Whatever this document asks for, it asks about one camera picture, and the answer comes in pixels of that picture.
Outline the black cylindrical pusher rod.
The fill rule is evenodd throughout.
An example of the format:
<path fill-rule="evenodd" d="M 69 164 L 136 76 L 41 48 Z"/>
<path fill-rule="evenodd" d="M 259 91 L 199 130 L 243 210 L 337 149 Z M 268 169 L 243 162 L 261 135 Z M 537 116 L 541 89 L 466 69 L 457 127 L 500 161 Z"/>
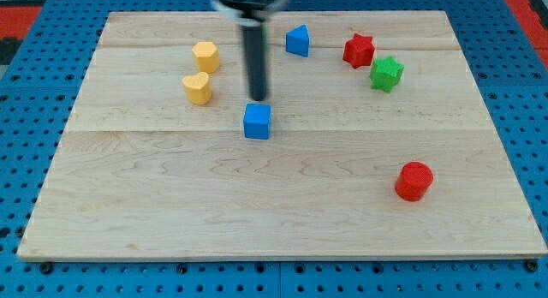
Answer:
<path fill-rule="evenodd" d="M 266 51 L 262 35 L 264 26 L 262 22 L 253 26 L 241 26 L 248 94 L 254 101 L 266 99 L 269 92 Z"/>

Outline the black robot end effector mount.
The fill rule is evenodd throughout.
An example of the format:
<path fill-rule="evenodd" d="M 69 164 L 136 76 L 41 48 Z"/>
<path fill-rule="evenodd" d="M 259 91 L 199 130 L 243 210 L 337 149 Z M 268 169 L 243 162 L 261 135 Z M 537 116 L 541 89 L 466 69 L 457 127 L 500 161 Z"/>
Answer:
<path fill-rule="evenodd" d="M 211 0 L 213 8 L 234 19 L 265 20 L 289 0 Z"/>

